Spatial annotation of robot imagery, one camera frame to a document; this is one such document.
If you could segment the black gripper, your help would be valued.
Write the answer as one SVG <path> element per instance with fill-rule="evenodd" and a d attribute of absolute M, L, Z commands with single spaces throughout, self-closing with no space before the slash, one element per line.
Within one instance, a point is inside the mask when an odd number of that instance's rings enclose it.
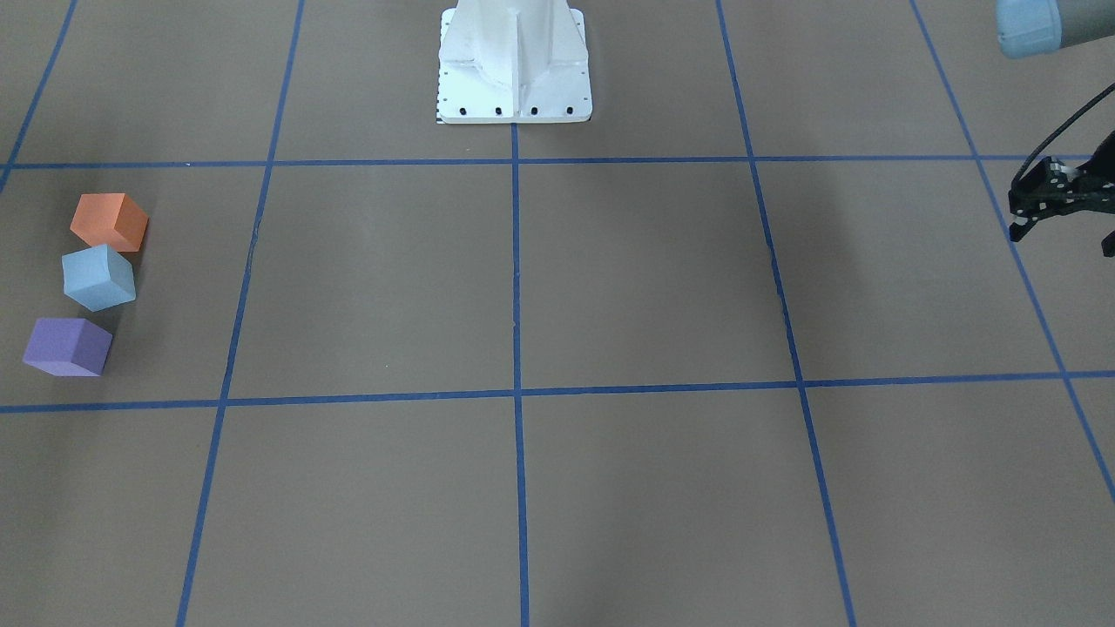
<path fill-rule="evenodd" d="M 1076 212 L 1114 214 L 1114 134 L 1079 166 L 1046 156 L 1027 164 L 1008 191 L 1011 242 L 1020 242 L 1037 222 L 1068 218 Z"/>

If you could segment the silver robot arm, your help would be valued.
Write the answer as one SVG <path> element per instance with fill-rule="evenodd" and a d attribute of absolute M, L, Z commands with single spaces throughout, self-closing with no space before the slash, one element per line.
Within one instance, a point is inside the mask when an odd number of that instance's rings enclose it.
<path fill-rule="evenodd" d="M 1111 1 L 999 1 L 996 4 L 998 44 L 1010 59 L 1090 44 L 1114 32 Z M 1114 212 L 1114 135 L 1108 134 L 1079 166 L 1044 154 L 1064 131 L 1112 96 L 1108 84 L 1072 113 L 1024 160 L 1009 184 L 1012 218 L 1009 239 L 1021 241 L 1044 219 L 1070 218 L 1078 212 Z"/>

